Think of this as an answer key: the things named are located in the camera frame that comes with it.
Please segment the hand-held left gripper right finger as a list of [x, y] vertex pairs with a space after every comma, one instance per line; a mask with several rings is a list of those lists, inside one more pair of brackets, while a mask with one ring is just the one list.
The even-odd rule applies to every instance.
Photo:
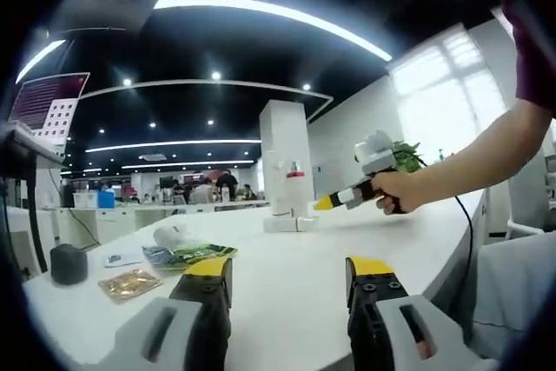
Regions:
[[381, 260], [346, 258], [347, 334], [355, 370], [471, 370], [477, 355], [459, 325], [410, 296]]

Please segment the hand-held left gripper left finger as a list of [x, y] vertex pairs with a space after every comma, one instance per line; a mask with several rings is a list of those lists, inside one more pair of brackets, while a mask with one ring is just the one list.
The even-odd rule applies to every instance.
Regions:
[[223, 370], [231, 335], [232, 259], [186, 269], [168, 298], [156, 298], [116, 332], [111, 370]]

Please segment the person's right hand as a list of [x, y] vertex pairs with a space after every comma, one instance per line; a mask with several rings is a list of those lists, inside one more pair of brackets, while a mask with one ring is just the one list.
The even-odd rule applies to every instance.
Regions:
[[381, 195], [376, 206], [385, 215], [396, 211], [410, 213], [429, 202], [429, 190], [421, 172], [381, 172], [373, 177], [372, 185]]

